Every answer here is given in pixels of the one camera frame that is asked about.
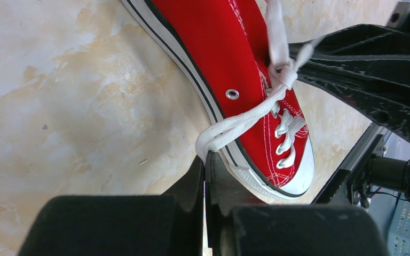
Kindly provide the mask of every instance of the white stitching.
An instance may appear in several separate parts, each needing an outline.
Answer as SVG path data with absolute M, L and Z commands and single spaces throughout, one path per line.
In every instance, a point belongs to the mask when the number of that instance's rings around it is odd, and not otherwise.
M 270 126 L 270 116 L 266 115 L 265 118 L 268 118 L 267 130 L 268 130 L 268 139 L 269 139 L 269 145 L 270 145 L 269 156 L 270 156 L 270 159 L 271 159 L 270 173 L 276 173 L 276 170 L 275 170 L 276 167 L 274 166 L 274 160 L 273 160 L 273 154 L 272 154 L 273 149 L 271 147 L 271 133 L 270 133 L 270 130 L 269 130 L 269 128 L 271 127 Z M 277 177 L 277 176 L 275 176 L 275 177 L 277 178 L 277 181 L 274 178 L 273 178 L 273 181 L 276 182 L 276 183 L 279 182 L 279 177 Z
M 242 19 L 241 15 L 240 15 L 240 10 L 238 9 L 238 5 L 236 4 L 235 0 L 228 0 L 228 3 L 230 4 L 230 7 L 232 8 L 233 13 L 235 13 L 235 15 L 236 15 L 236 19 L 238 19 L 238 21 L 240 22 L 241 28 L 243 29 L 245 35 L 247 36 L 245 25 L 243 23 L 243 19 Z
M 295 116 L 300 116 L 302 114 L 301 110 L 297 111 L 286 100 L 282 100 L 282 103 L 285 104 L 287 106 L 287 108 L 290 110 L 290 113 L 293 112 L 295 114 Z M 309 130 L 307 128 L 307 125 L 304 125 L 301 128 L 301 130 L 296 132 L 296 134 L 299 138 L 307 138 L 307 136 L 309 135 Z
M 283 185 L 287 184 L 291 180 L 291 178 L 293 177 L 294 171 L 295 171 L 295 165 L 292 165 L 290 169 L 290 173 L 285 177 L 283 182 L 279 183 L 279 187 L 282 187 Z
M 264 92 L 264 84 L 263 84 L 263 79 L 261 78 L 261 86 L 262 86 L 262 98 L 264 99 L 266 97 L 266 93 Z M 266 146 L 266 131 L 268 131 L 268 145 L 270 147 L 270 150 L 267 151 L 267 146 Z M 272 148 L 271 148 L 271 136 L 270 136 L 270 119 L 268 115 L 265 115 L 263 117 L 263 137 L 264 137 L 264 141 L 265 141 L 265 155 L 266 155 L 266 163 L 268 166 L 268 170 L 271 174 L 271 176 L 273 176 L 275 174 L 275 170 L 274 170 L 274 161 L 273 161 L 273 156 L 271 154 L 272 152 Z

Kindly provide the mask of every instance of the white rubber sole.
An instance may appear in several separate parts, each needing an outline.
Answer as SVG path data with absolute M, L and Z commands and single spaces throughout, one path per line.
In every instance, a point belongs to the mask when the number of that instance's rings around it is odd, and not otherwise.
M 143 0 L 122 0 L 122 2 L 134 19 L 164 49 L 190 80 L 202 100 L 211 122 L 216 123 L 223 120 L 224 117 L 208 87 L 175 36 L 159 21 Z M 222 152 L 230 165 L 229 171 L 244 186 L 272 199 L 297 199 L 299 197 L 299 195 L 291 197 L 282 194 L 268 186 L 250 167 L 235 141 L 223 148 Z

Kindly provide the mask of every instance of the red canvas upper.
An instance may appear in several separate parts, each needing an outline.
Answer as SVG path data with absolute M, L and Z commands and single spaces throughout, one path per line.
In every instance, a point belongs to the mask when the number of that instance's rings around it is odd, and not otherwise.
M 253 0 L 153 0 L 174 27 L 200 72 L 212 89 L 225 117 L 248 111 L 266 98 L 263 79 L 267 78 L 269 59 L 265 21 Z M 225 96 L 228 89 L 239 92 L 237 100 Z M 293 116 L 304 118 L 293 91 L 279 101 Z M 257 168 L 276 187 L 295 175 L 309 136 L 307 126 L 297 134 L 295 164 L 277 169 L 276 163 L 290 150 L 278 156 L 276 147 L 284 141 L 274 136 L 280 118 L 271 114 L 261 118 L 239 140 Z

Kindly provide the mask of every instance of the white rubber toe cap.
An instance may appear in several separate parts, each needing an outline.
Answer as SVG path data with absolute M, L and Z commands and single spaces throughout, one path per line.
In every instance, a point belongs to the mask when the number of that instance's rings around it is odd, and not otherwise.
M 301 195 L 305 193 L 310 187 L 310 184 L 312 184 L 314 172 L 315 161 L 313 158 L 312 144 L 310 143 L 310 138 L 308 138 L 303 158 L 301 159 L 296 175 L 286 185 L 280 187 L 280 189 L 293 195 Z

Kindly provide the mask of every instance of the cable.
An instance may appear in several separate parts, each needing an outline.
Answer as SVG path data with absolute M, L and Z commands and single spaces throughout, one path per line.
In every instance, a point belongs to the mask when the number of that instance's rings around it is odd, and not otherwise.
M 374 193 L 374 192 L 378 192 L 378 191 L 380 191 L 381 189 L 382 189 L 382 187 L 378 187 L 375 191 L 371 191 L 370 193 L 372 193 L 372 194 L 369 195 L 368 197 L 369 197 L 369 198 L 373 198 L 373 196 L 376 195 L 376 193 Z
M 389 193 L 386 193 L 386 192 L 381 192 L 381 191 L 367 192 L 367 193 L 365 193 L 365 194 L 366 194 L 366 195 L 376 195 L 376 194 L 389 195 L 389 196 L 395 197 L 395 198 L 398 199 L 398 200 L 402 200 L 402 201 L 407 201 L 407 202 L 408 202 L 408 200 L 403 199 L 403 198 L 400 198 L 399 196 L 396 196 L 396 195 L 393 195 L 393 194 L 389 194 Z
M 397 200 L 395 200 L 395 207 L 397 207 L 398 202 L 400 202 L 401 192 L 397 193 Z

